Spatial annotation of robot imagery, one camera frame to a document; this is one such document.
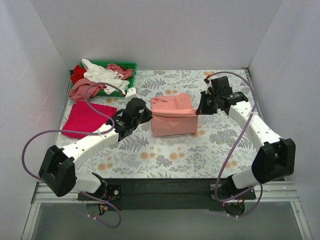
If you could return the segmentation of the salmon pink t-shirt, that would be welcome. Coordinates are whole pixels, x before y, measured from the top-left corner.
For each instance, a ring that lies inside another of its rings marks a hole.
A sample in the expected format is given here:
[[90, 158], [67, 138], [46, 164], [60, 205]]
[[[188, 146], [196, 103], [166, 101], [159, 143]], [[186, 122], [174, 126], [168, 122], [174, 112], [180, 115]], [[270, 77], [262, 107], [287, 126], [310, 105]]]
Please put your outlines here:
[[198, 115], [193, 109], [191, 96], [180, 93], [159, 95], [151, 100], [150, 127], [155, 137], [194, 134], [198, 130]]

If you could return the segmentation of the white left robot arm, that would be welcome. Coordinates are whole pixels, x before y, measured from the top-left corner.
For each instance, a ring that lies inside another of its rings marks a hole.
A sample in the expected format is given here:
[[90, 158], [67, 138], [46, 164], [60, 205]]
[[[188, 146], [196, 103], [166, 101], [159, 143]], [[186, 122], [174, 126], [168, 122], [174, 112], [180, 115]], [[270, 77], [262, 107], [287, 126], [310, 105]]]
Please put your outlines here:
[[93, 155], [122, 141], [140, 124], [152, 119], [152, 112], [135, 87], [127, 90], [125, 101], [126, 107], [117, 111], [92, 135], [62, 148], [53, 145], [47, 150], [38, 175], [57, 197], [71, 191], [86, 192], [95, 200], [106, 197], [108, 184], [103, 177], [96, 173], [77, 173], [76, 170]]

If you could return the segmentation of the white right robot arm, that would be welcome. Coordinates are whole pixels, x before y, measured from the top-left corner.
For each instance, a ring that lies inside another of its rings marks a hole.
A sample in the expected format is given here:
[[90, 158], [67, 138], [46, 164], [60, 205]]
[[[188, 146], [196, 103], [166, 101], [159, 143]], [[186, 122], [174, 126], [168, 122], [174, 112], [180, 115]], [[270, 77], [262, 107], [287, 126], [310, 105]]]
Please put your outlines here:
[[294, 173], [296, 144], [290, 138], [284, 139], [260, 118], [255, 105], [241, 92], [234, 92], [227, 76], [213, 78], [208, 75], [201, 92], [197, 115], [213, 115], [224, 111], [241, 128], [252, 142], [257, 154], [251, 167], [227, 177], [222, 185], [216, 185], [216, 199], [226, 201], [239, 198], [258, 184], [272, 182]]

